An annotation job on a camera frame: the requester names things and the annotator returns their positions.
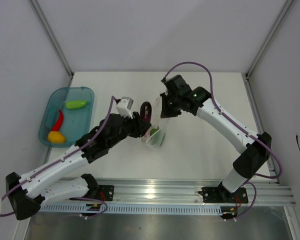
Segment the light green pepper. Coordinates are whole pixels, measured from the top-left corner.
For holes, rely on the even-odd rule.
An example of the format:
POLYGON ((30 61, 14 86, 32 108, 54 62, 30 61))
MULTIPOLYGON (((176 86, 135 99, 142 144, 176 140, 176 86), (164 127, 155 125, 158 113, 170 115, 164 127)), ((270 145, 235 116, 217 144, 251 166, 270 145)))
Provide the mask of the light green pepper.
POLYGON ((68 110, 76 110, 84 108, 87 104, 87 100, 70 100, 65 102, 65 108, 68 110))

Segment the purple eggplant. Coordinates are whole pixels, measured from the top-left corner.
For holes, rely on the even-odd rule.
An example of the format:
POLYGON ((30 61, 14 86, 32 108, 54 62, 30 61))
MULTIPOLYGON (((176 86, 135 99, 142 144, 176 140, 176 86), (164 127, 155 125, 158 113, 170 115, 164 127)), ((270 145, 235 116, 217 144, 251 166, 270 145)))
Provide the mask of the purple eggplant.
POLYGON ((140 106, 140 116, 141 118, 150 123, 152 118, 152 105, 150 102, 145 101, 140 106))

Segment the yellow lemon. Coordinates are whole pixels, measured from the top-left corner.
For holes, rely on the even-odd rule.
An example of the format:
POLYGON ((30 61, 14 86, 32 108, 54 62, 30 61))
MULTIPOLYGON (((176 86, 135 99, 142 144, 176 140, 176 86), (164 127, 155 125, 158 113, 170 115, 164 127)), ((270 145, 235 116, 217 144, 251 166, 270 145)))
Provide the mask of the yellow lemon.
POLYGON ((59 131, 50 131, 47 139, 50 143, 63 144, 66 142, 65 136, 59 131))

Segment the right aluminium corner post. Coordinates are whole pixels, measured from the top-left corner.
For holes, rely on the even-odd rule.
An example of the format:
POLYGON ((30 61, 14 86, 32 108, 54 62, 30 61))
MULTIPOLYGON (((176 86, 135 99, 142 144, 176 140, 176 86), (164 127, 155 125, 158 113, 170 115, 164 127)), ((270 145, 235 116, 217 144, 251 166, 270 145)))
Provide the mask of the right aluminium corner post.
POLYGON ((248 68, 245 77, 246 79, 250 79, 253 72, 256 70, 258 65, 260 64, 261 60, 264 58, 265 54, 267 53, 268 49, 270 48, 272 42, 274 41, 276 35, 278 34, 279 30, 281 29, 282 25, 284 24, 286 18, 288 17, 290 11, 292 10, 296 0, 286 0, 284 2, 283 7, 279 11, 275 21, 271 25, 271 28, 266 35, 262 45, 260 46, 259 50, 257 51, 256 56, 254 57, 250 67, 248 68))

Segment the clear dotted zip top bag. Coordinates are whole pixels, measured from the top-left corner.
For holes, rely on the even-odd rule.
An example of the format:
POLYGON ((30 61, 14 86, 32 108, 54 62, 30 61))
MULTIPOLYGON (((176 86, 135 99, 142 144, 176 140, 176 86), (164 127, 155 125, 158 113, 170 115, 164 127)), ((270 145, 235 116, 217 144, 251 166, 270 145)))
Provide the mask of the clear dotted zip top bag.
POLYGON ((141 107, 141 110, 146 113, 146 120, 149 120, 151 123, 151 127, 141 138, 141 141, 151 148, 160 148, 166 138, 168 122, 170 119, 161 118, 162 104, 162 98, 159 96, 150 107, 148 102, 144 102, 144 106, 141 107))

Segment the teal plastic bin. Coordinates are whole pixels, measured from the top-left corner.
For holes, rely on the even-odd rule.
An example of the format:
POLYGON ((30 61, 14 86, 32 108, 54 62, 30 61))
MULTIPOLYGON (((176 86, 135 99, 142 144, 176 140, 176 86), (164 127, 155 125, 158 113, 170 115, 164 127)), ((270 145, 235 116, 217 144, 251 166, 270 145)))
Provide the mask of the teal plastic bin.
POLYGON ((81 87, 62 87, 54 91, 47 103, 41 126, 38 132, 40 142, 48 147, 68 148, 76 140, 88 133, 94 106, 95 94, 92 89, 81 87), (85 107, 80 109, 66 109, 65 102, 73 100, 87 100, 85 107), (64 120, 59 130, 65 138, 65 143, 51 143, 48 134, 52 131, 58 117, 59 110, 63 112, 64 120))

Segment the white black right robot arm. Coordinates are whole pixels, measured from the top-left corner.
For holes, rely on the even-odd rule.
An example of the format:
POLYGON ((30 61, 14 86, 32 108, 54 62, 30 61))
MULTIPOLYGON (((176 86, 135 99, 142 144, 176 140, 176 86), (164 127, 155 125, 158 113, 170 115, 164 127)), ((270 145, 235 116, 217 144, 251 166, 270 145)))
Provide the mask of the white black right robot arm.
POLYGON ((218 187, 219 198, 224 202, 231 201, 236 197, 237 190, 268 160, 271 136, 266 132, 258 134, 236 119, 231 119, 210 92, 201 86, 191 89, 179 74, 170 79, 163 78, 162 83, 166 91, 160 94, 161 118, 177 117, 182 112, 191 113, 215 128, 239 153, 232 170, 218 187))

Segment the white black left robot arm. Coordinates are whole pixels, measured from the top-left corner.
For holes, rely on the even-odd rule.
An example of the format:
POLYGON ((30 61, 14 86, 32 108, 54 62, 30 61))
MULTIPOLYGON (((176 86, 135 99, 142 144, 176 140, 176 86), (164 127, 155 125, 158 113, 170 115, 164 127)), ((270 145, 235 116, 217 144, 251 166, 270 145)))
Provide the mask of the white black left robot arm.
POLYGON ((99 186, 91 174, 58 184, 64 175, 109 153, 109 150, 127 137, 141 138, 151 123, 142 119, 138 112, 132 117, 109 113, 98 126, 83 135, 57 159, 24 174, 12 172, 5 178, 6 194, 12 214, 21 221, 35 215, 43 206, 66 199, 98 196, 99 186))

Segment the left aluminium corner post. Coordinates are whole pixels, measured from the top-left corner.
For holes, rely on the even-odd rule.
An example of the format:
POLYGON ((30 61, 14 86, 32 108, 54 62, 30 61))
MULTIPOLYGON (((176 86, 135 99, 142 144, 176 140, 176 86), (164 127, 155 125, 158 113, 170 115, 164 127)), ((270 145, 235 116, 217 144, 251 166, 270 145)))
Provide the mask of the left aluminium corner post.
POLYGON ((39 24, 41 25, 41 28, 43 32, 45 33, 48 41, 50 42, 50 45, 52 46, 56 56, 58 57, 59 61, 61 62, 65 72, 67 75, 72 78, 74 76, 74 72, 59 44, 59 41, 57 40, 54 31, 44 13, 42 10, 42 7, 38 0, 28 0, 27 1, 32 8, 32 11, 34 15, 36 16, 39 24))

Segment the green bell pepper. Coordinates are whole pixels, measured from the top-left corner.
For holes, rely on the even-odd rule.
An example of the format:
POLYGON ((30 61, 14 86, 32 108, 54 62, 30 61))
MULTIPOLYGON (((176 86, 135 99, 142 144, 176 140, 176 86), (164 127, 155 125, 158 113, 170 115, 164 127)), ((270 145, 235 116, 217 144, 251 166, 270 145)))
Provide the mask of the green bell pepper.
POLYGON ((162 146, 166 137, 166 133, 160 128, 153 128, 150 130, 149 143, 153 146, 162 146))

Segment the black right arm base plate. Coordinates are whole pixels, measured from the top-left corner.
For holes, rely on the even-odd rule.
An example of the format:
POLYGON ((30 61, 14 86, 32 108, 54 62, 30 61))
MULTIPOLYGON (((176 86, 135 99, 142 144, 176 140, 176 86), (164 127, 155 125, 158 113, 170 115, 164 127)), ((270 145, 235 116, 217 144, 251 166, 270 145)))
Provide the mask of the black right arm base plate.
POLYGON ((226 189, 223 189, 222 186, 205 186, 197 193, 202 196, 204 203, 235 204, 237 200, 238 203, 242 204, 247 204, 249 202, 247 190, 244 187, 240 187, 235 192, 229 192, 226 189))

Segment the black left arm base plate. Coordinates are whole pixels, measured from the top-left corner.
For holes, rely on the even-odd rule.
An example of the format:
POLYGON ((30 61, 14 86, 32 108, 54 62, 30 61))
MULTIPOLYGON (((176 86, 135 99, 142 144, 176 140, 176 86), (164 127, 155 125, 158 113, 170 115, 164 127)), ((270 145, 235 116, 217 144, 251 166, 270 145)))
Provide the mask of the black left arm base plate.
POLYGON ((103 202, 112 201, 114 196, 113 185, 99 185, 88 184, 87 186, 71 186, 70 188, 71 198, 70 200, 78 200, 79 198, 101 200, 103 202))

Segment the aluminium corner post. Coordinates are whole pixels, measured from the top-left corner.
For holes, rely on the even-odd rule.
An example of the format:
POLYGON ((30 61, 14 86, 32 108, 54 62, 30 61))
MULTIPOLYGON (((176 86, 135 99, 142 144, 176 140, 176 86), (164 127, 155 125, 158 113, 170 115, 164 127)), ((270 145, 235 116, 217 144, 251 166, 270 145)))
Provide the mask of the aluminium corner post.
POLYGON ((296 0, 286 0, 284 2, 283 7, 279 11, 275 21, 271 25, 271 28, 266 35, 262 45, 260 46, 259 50, 257 51, 256 56, 254 57, 250 67, 248 68, 245 77, 246 79, 250 79, 253 72, 256 70, 258 65, 260 64, 261 60, 264 58, 265 54, 267 53, 268 49, 270 48, 272 42, 274 41, 276 35, 278 34, 279 30, 281 29, 282 25, 284 24, 286 18, 288 17, 290 11, 292 10, 296 0))
POLYGON ((74 72, 59 44, 59 41, 57 40, 54 31, 44 13, 42 10, 42 7, 38 0, 28 0, 27 1, 32 8, 32 11, 34 15, 36 16, 39 24, 41 25, 41 28, 43 32, 45 33, 48 41, 50 42, 50 45, 52 46, 56 56, 58 57, 59 61, 61 62, 65 72, 67 75, 72 78, 74 76, 74 72))

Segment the aluminium front rail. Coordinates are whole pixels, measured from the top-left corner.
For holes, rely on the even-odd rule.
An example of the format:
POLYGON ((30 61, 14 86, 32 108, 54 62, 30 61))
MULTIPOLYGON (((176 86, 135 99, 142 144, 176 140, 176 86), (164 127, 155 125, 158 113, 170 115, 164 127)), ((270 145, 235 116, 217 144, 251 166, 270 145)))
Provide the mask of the aluminium front rail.
MULTIPOLYGON (((113 203, 148 205, 202 204, 202 187, 217 187, 219 180, 162 180, 98 178, 100 185, 113 185, 113 203)), ((291 207, 296 205, 292 188, 268 181, 255 181, 255 206, 291 207)))

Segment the red chili pepper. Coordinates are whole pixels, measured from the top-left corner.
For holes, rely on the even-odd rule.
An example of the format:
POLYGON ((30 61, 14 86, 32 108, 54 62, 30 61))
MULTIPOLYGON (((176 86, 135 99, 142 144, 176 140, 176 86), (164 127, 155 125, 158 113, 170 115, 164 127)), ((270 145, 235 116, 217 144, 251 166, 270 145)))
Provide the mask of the red chili pepper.
POLYGON ((58 113, 59 113, 59 116, 58 116, 58 119, 57 119, 56 123, 54 124, 54 126, 51 129, 52 132, 58 132, 60 130, 62 124, 63 124, 63 121, 64 121, 63 112, 59 109, 58 113))

